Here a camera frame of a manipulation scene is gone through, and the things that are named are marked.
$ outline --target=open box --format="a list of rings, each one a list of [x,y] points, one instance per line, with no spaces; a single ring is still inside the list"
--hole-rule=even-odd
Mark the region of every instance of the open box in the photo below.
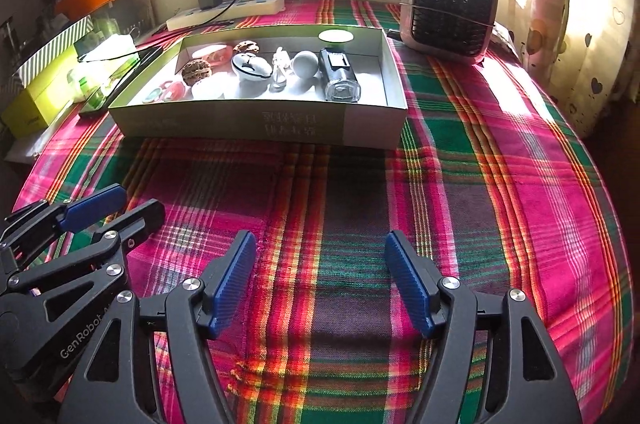
[[[181,100],[143,104],[149,92],[168,81],[182,81],[180,70],[193,54],[212,44],[250,39],[260,57],[271,62],[282,46],[290,57],[328,44],[318,35],[326,25],[255,26],[219,30],[183,39],[169,48],[123,90],[109,111],[125,136],[205,137],[295,141],[379,149],[398,147],[407,115],[406,99],[394,56],[379,28],[338,26],[353,34],[341,44],[362,86],[358,103],[327,102],[318,78],[289,77],[281,92],[268,83],[239,81],[228,68],[212,68],[220,98],[196,100],[188,90]]]

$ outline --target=yellow box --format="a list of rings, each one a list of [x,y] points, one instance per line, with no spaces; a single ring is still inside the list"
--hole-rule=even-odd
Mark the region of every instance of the yellow box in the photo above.
[[[2,122],[20,138],[46,129],[70,100],[66,74],[78,64],[73,45],[47,65],[2,113]]]

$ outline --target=black perfume bottle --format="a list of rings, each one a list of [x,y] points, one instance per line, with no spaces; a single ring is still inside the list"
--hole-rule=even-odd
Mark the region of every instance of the black perfume bottle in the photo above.
[[[360,84],[349,63],[347,54],[336,48],[320,51],[320,70],[326,79],[324,94],[330,102],[357,102],[360,100]]]

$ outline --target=fan grille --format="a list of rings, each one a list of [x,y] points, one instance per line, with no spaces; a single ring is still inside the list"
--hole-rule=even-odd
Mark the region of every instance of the fan grille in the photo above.
[[[414,0],[414,5],[448,12],[414,8],[415,41],[465,57],[481,54],[484,40],[491,32],[490,27],[478,23],[492,22],[494,0]]]

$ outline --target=plaid blanket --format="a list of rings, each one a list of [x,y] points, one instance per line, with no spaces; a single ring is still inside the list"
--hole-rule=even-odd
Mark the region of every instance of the plaid blanket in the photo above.
[[[399,8],[294,0],[238,27],[327,23],[397,27]],[[106,116],[72,115],[17,207],[120,182],[129,208],[166,206],[162,230],[129,255],[140,296],[199,274],[240,229],[258,258],[232,326],[211,345],[239,424],[402,423],[430,357],[383,261],[401,229],[418,253],[471,288],[519,287],[564,360],[584,421],[625,378],[631,281],[615,213],[584,146],[524,70],[489,53],[464,67],[393,43],[408,120],[395,152],[238,140],[124,139]],[[62,238],[44,259],[87,244]],[[166,339],[162,397],[182,421]],[[471,422],[486,343],[463,405]]]

